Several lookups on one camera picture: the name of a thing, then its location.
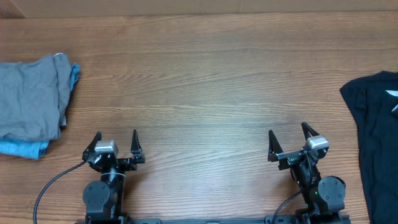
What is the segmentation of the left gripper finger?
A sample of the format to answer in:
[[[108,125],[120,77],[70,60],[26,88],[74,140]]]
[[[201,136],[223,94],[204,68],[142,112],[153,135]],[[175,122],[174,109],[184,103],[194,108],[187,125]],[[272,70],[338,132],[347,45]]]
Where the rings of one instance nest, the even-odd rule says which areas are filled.
[[[132,135],[131,153],[142,153],[142,148],[139,143],[139,138],[136,129],[133,131]]]
[[[102,134],[100,131],[98,131],[93,140],[89,143],[89,145],[86,147],[86,149],[83,151],[84,153],[89,153],[89,152],[93,152],[95,150],[95,146],[97,144],[98,141],[100,141],[102,139]]]

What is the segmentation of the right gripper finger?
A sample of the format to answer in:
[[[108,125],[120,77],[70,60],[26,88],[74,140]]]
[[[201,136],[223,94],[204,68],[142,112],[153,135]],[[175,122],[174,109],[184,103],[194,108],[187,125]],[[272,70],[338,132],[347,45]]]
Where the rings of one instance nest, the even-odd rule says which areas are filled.
[[[279,141],[277,140],[273,130],[269,130],[269,155],[280,155],[283,154],[283,149],[281,148]]]
[[[320,135],[307,122],[302,122],[301,126],[302,126],[302,131],[303,131],[303,134],[305,136],[305,139]]]

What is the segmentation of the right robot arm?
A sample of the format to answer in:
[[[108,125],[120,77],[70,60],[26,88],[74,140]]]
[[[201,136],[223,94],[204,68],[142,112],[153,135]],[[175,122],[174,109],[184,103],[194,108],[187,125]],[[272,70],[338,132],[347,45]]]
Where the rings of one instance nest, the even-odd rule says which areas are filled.
[[[346,184],[336,176],[321,177],[317,163],[329,149],[329,142],[308,123],[302,122],[305,144],[300,150],[285,153],[274,132],[269,131],[269,150],[267,160],[278,162],[279,170],[290,171],[299,191],[279,205],[273,216],[264,218],[267,223],[350,223],[349,216],[343,216],[345,208]],[[303,197],[305,208],[293,215],[282,217],[279,212],[298,195]]]

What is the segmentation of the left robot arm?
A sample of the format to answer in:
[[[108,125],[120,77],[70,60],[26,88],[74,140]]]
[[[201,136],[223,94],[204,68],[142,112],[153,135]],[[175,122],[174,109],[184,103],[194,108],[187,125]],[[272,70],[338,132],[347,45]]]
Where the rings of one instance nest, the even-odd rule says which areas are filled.
[[[118,157],[115,141],[101,138],[101,133],[96,133],[82,155],[82,159],[101,174],[100,180],[89,183],[83,191],[85,223],[132,223],[130,215],[123,211],[125,173],[137,170],[137,165],[146,161],[137,131],[132,135],[132,156],[127,158]]]

